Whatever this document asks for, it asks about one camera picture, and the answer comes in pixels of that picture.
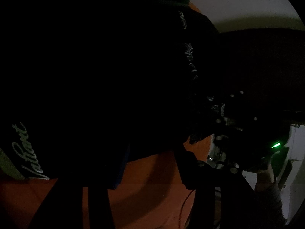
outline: screw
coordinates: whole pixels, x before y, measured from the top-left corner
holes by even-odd
[[[198,161],[197,161],[197,165],[198,165],[199,167],[202,167],[202,166],[205,165],[205,162],[204,162],[204,161],[201,161],[201,160],[198,160]]]
[[[230,172],[233,173],[233,174],[237,174],[238,170],[236,168],[231,168]]]

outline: person's arm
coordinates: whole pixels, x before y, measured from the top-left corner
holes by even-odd
[[[254,191],[263,204],[270,220],[278,229],[285,227],[285,218],[282,211],[282,200],[280,190],[275,182],[271,164],[267,170],[257,173],[257,183]]]

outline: gray sleeve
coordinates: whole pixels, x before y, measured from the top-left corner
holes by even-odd
[[[285,227],[285,218],[282,211],[282,200],[279,187],[276,183],[273,183],[268,189],[256,192],[260,202],[264,207],[264,212],[275,225],[275,228],[282,229]]]

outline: green led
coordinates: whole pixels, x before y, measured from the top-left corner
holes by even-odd
[[[274,148],[274,147],[278,147],[281,143],[277,143],[275,144],[274,146],[272,146],[271,148]]]

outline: wire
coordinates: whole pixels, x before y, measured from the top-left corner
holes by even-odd
[[[181,229],[181,215],[182,215],[182,209],[183,209],[183,207],[184,207],[186,201],[188,200],[188,198],[190,197],[190,195],[191,195],[192,192],[194,192],[194,191],[195,191],[195,189],[193,189],[193,190],[189,193],[189,195],[186,197],[186,199],[184,200],[184,202],[183,202],[183,204],[182,204],[182,207],[181,207],[181,210],[180,210],[180,214],[179,214],[179,229]]]

